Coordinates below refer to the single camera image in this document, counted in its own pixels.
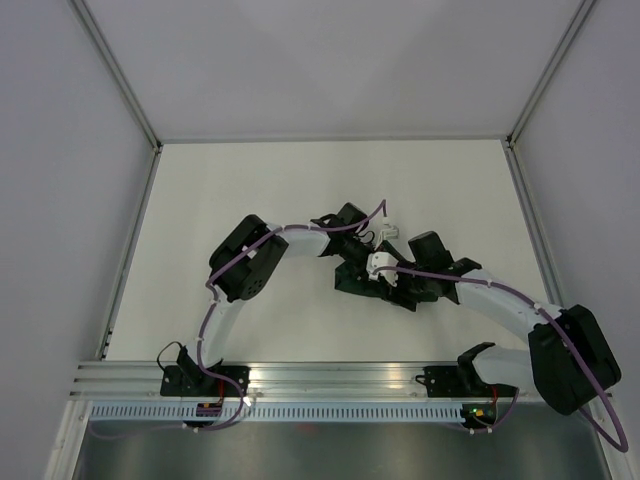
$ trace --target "robotic arm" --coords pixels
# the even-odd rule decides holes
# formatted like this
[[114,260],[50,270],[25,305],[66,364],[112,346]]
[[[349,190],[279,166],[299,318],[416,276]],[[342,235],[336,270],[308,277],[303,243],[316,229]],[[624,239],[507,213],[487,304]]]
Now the robotic arm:
[[[380,298],[411,311],[416,311],[418,303],[444,297],[486,315],[528,344],[528,350],[510,350],[482,343],[462,353],[456,373],[469,392],[495,384],[538,392],[564,415],[596,396],[565,340],[544,315],[562,327],[602,389],[620,380],[618,364],[595,317],[586,308],[576,305],[565,310],[531,301],[477,262],[468,258],[454,261],[435,232],[409,241],[413,261],[400,255],[385,235],[375,244],[365,243],[358,234],[369,218],[350,203],[338,214],[312,220],[308,225],[279,227],[256,215],[246,217],[209,260],[215,280],[208,287],[214,293],[215,308],[199,338],[180,351],[177,363],[181,378],[168,383],[197,385],[209,380],[198,367],[198,343],[203,366],[215,371],[242,306],[260,293],[282,259],[331,255],[344,260],[335,271],[337,290]],[[394,228],[386,229],[390,236]]]

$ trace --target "purple wire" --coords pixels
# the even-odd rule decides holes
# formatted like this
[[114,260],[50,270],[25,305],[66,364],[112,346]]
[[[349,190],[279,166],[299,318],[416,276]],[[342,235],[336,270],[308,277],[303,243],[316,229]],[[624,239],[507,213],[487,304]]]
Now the purple wire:
[[[477,278],[456,277],[453,275],[441,275],[438,273],[430,273],[430,272],[420,272],[418,270],[411,270],[408,268],[400,268],[400,267],[380,267],[374,270],[373,273],[375,274],[377,272],[381,272],[384,270],[391,270],[394,272],[406,273],[409,275],[416,275],[418,277],[434,278],[437,280],[450,280],[450,281],[462,282],[462,283],[473,283],[476,285],[484,285],[486,287],[489,287],[489,283],[486,280],[480,280]],[[496,287],[496,288],[499,288],[500,290],[504,290],[505,292],[510,293],[511,295],[522,300],[531,308],[535,308],[536,306],[536,302],[534,302],[531,298],[526,296],[524,293],[519,292],[515,288],[510,287],[509,285],[504,285],[503,283],[498,283],[498,282],[492,282],[491,287]],[[556,320],[543,308],[538,308],[537,311],[547,322],[549,322],[549,324],[553,327],[553,329],[558,333],[562,341],[565,343],[566,347],[569,349],[569,352],[571,352],[571,355],[573,355],[573,358],[576,360],[578,366],[580,367],[580,370],[582,370],[582,373],[584,373],[585,377],[587,377],[587,380],[589,380],[589,383],[591,383],[591,386],[595,390],[596,394],[598,395],[598,397],[600,397],[600,400],[602,400],[602,403],[604,404],[604,408],[607,410],[607,413],[609,414],[609,418],[611,418],[611,422],[613,423],[613,426],[616,430],[616,434],[618,435],[619,442],[616,442],[615,439],[613,439],[607,432],[605,432],[604,429],[600,425],[598,425],[596,420],[591,416],[591,414],[589,414],[589,412],[587,412],[585,408],[580,408],[580,413],[584,415],[584,417],[589,421],[589,423],[591,423],[591,425],[593,425],[596,431],[600,435],[602,435],[602,437],[607,442],[609,442],[613,446],[613,448],[615,448],[619,452],[626,453],[627,451],[629,451],[629,442],[627,440],[627,436],[624,433],[624,429],[622,428],[622,423],[620,422],[620,419],[618,418],[618,415],[616,414],[616,411],[613,408],[613,405],[611,405],[611,402],[609,401],[609,398],[607,397],[606,392],[598,383],[598,379],[595,377],[591,369],[589,369],[589,366],[582,358],[582,355],[580,355],[580,352],[578,351],[576,346],[573,344],[569,336],[562,329],[562,327],[558,324],[558,322],[556,322]]]
[[[371,213],[371,215],[369,215],[364,220],[356,222],[356,223],[354,223],[352,225],[346,225],[344,227],[319,227],[319,226],[314,226],[314,225],[311,225],[311,224],[309,224],[309,225],[302,225],[302,224],[285,225],[283,227],[278,227],[278,228],[276,228],[274,230],[271,230],[269,233],[265,234],[260,239],[256,240],[254,243],[249,245],[245,250],[243,250],[238,255],[236,255],[231,261],[229,261],[229,263],[227,263],[225,266],[223,266],[222,268],[220,268],[219,270],[214,272],[213,275],[211,275],[211,277],[209,277],[209,279],[206,281],[205,287],[207,287],[209,290],[211,290],[211,292],[213,294],[213,303],[211,304],[211,306],[207,310],[207,313],[206,313],[206,315],[204,317],[204,320],[202,321],[202,325],[200,326],[200,330],[198,332],[198,338],[204,338],[204,332],[207,329],[207,325],[209,324],[209,321],[211,320],[211,315],[213,314],[213,311],[215,310],[216,302],[218,301],[218,292],[217,292],[217,290],[216,290],[216,288],[214,286],[214,283],[216,282],[216,280],[218,278],[220,278],[230,268],[232,268],[233,266],[238,264],[238,262],[240,262],[247,255],[249,255],[252,251],[254,251],[256,248],[258,248],[260,245],[264,244],[271,237],[273,237],[274,235],[277,235],[280,232],[291,231],[291,230],[311,230],[313,232],[327,232],[327,233],[345,232],[345,231],[348,231],[348,230],[353,230],[355,228],[358,228],[360,225],[364,225],[364,224],[368,223],[371,219],[373,219],[380,212],[380,210],[382,210],[384,215],[386,216],[386,214],[387,214],[387,201],[384,200],[384,199],[380,202],[380,205],[378,205],[378,208],[376,208],[373,211],[373,213]],[[223,428],[227,428],[228,426],[231,426],[232,424],[234,424],[234,421],[236,420],[236,418],[238,418],[238,416],[242,412],[242,406],[244,405],[244,402],[243,402],[244,393],[242,392],[242,388],[232,378],[227,377],[226,375],[220,375],[218,373],[213,373],[213,372],[210,372],[209,370],[207,370],[207,368],[204,366],[204,364],[202,362],[202,341],[198,341],[198,346],[197,346],[197,349],[196,349],[196,356],[197,356],[197,360],[198,360],[198,367],[200,367],[200,370],[205,375],[207,375],[207,376],[209,376],[211,378],[215,378],[217,380],[222,380],[224,382],[230,383],[238,391],[238,395],[240,396],[240,401],[238,402],[238,408],[233,413],[231,418],[229,418],[228,420],[225,420],[224,422],[222,422],[219,425],[212,425],[210,427],[204,427],[204,428],[202,428],[202,430],[214,431],[214,430],[221,430]]]

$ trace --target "purple cable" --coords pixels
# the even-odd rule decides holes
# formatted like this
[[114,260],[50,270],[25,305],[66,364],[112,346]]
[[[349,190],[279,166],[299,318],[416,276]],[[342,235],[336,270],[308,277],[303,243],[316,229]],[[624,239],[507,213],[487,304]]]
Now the purple cable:
[[[386,200],[382,200],[382,202],[380,202],[380,205],[378,205],[378,208],[376,208],[373,211],[373,213],[371,213],[371,215],[369,215],[367,218],[365,218],[364,220],[361,220],[359,222],[356,222],[356,223],[354,223],[352,225],[346,225],[344,227],[319,227],[319,226],[314,226],[314,225],[311,225],[311,224],[308,224],[308,225],[301,225],[301,224],[285,225],[283,227],[278,227],[278,228],[270,231],[269,233],[265,234],[260,239],[258,239],[257,241],[255,241],[254,243],[249,245],[245,250],[240,252],[231,261],[229,261],[229,263],[227,263],[224,267],[220,268],[213,275],[211,275],[211,277],[209,277],[209,279],[206,281],[205,287],[207,287],[209,290],[211,290],[211,292],[213,294],[213,303],[209,307],[209,310],[207,310],[207,313],[206,313],[206,315],[204,317],[204,320],[202,321],[202,325],[200,326],[200,330],[198,332],[198,338],[204,338],[204,332],[207,329],[207,325],[209,324],[209,321],[211,320],[211,315],[213,314],[213,311],[215,310],[216,302],[218,301],[218,292],[216,291],[215,286],[214,286],[214,283],[216,282],[216,280],[218,278],[220,278],[230,268],[232,268],[234,265],[236,265],[238,262],[240,262],[240,260],[242,260],[244,257],[249,255],[252,251],[254,251],[256,248],[258,248],[260,245],[262,245],[267,240],[269,240],[271,237],[273,237],[274,235],[277,235],[278,233],[280,233],[282,231],[291,231],[291,230],[311,230],[313,232],[327,232],[327,233],[345,232],[345,231],[348,231],[348,230],[353,230],[355,228],[358,228],[360,225],[364,225],[364,224],[368,223],[371,219],[373,219],[380,212],[380,210],[383,211],[383,214],[385,216],[387,215],[387,201]],[[233,413],[231,418],[229,418],[228,420],[225,420],[224,422],[222,422],[219,425],[212,425],[210,427],[204,427],[204,428],[202,428],[202,430],[214,431],[214,430],[221,430],[223,428],[227,428],[227,427],[231,426],[232,424],[234,424],[234,421],[236,420],[236,418],[238,418],[238,416],[242,412],[242,406],[244,405],[244,402],[243,402],[244,393],[242,392],[242,388],[232,378],[227,377],[226,375],[220,375],[218,373],[213,373],[213,372],[210,372],[209,370],[207,370],[207,368],[202,363],[202,341],[198,341],[198,347],[197,347],[196,355],[197,355],[197,359],[198,359],[198,367],[200,367],[200,370],[205,375],[207,375],[209,377],[212,377],[212,378],[215,378],[217,380],[222,380],[224,382],[230,383],[238,391],[238,395],[240,396],[240,401],[238,402],[238,408]]]
[[[453,275],[441,275],[438,273],[430,273],[430,272],[420,272],[418,270],[411,270],[408,268],[400,268],[400,267],[380,267],[374,270],[373,273],[375,274],[377,272],[381,272],[384,270],[391,270],[394,272],[405,273],[408,275],[415,275],[418,277],[434,278],[436,280],[449,280],[454,282],[473,283],[476,285],[484,285],[486,287],[489,287],[489,284],[486,280],[480,280],[477,278],[456,277]],[[536,302],[534,302],[524,293],[519,292],[515,288],[512,288],[509,285],[504,285],[502,283],[497,283],[497,282],[492,282],[489,288],[491,287],[496,287],[496,288],[499,288],[500,290],[504,290],[505,292],[510,293],[511,295],[522,300],[529,307],[535,309]],[[585,408],[580,408],[580,413],[584,415],[584,417],[589,421],[589,423],[591,423],[591,425],[593,425],[596,431],[600,435],[602,435],[602,437],[607,442],[609,442],[613,446],[613,448],[615,448],[619,452],[626,453],[627,451],[629,451],[629,442],[627,441],[627,436],[624,433],[624,429],[622,428],[620,419],[618,418],[618,415],[616,414],[616,411],[613,408],[613,405],[611,405],[611,402],[609,401],[607,394],[598,383],[598,379],[593,375],[593,372],[591,372],[591,370],[589,369],[589,366],[582,358],[582,355],[580,355],[580,352],[578,351],[576,346],[573,344],[569,336],[562,329],[562,327],[560,327],[558,322],[556,322],[556,320],[543,308],[538,308],[537,312],[547,322],[549,322],[549,324],[553,327],[553,329],[558,333],[562,341],[565,343],[565,345],[569,349],[569,352],[571,352],[571,355],[573,355],[573,358],[576,360],[578,366],[580,367],[580,370],[582,370],[582,373],[584,373],[585,377],[587,377],[587,380],[589,380],[589,383],[591,383],[591,386],[595,390],[596,394],[598,395],[598,397],[600,397],[600,400],[602,400],[602,403],[604,404],[604,408],[607,410],[607,413],[609,414],[609,418],[611,418],[611,422],[613,423],[613,426],[616,430],[616,434],[618,435],[619,442],[616,442],[615,439],[613,439],[607,432],[605,432],[604,429],[600,425],[598,425],[596,420],[589,414],[589,412],[587,412]]]

